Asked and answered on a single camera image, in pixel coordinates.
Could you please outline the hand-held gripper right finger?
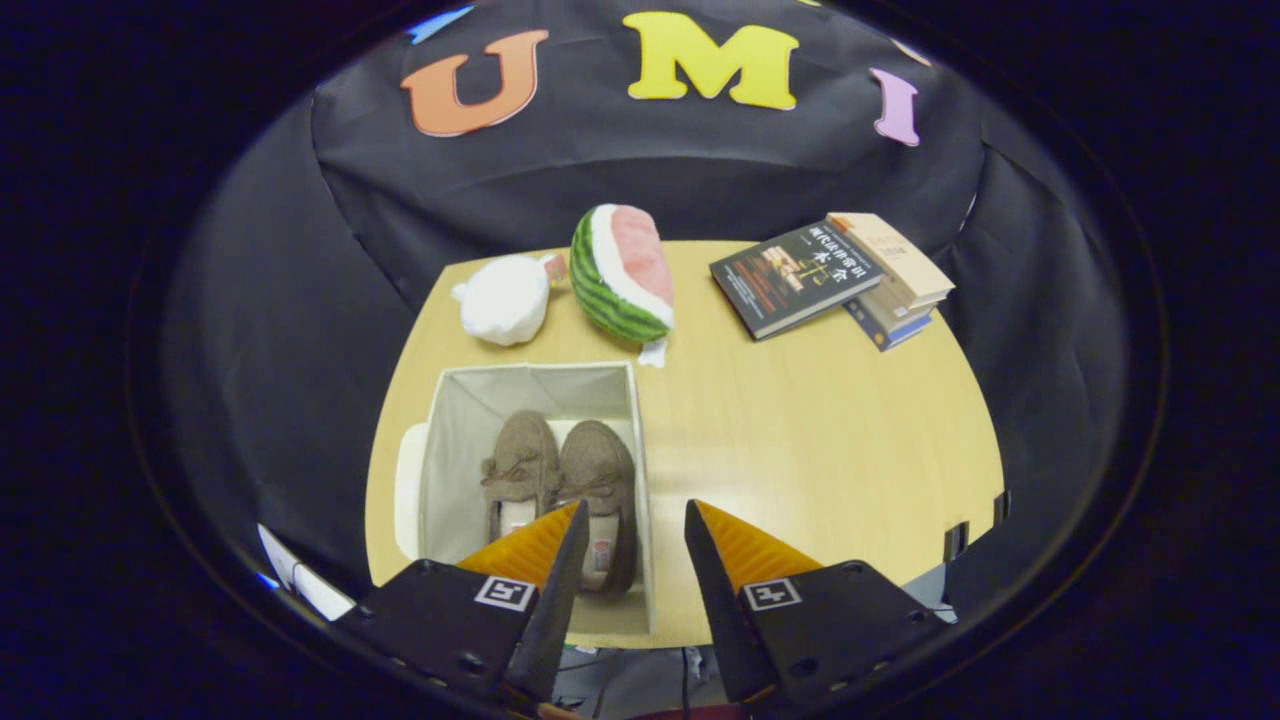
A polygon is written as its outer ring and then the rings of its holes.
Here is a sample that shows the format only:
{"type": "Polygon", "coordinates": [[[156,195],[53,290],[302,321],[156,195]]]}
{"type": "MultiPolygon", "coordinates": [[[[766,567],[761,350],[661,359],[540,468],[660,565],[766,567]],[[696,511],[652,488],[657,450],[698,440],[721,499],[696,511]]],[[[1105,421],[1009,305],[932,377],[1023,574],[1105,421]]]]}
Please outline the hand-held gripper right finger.
{"type": "Polygon", "coordinates": [[[824,566],[708,502],[687,502],[685,543],[736,705],[855,701],[946,632],[870,564],[824,566]]]}

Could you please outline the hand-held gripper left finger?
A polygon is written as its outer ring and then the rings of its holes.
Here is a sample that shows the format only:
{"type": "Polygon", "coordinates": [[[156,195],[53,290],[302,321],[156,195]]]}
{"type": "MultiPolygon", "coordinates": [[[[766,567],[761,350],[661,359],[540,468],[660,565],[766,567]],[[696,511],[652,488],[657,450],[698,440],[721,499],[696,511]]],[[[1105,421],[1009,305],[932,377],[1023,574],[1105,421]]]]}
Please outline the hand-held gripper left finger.
{"type": "Polygon", "coordinates": [[[556,684],[589,516],[575,501],[462,562],[413,562],[335,628],[426,691],[480,714],[532,714],[556,684]]]}

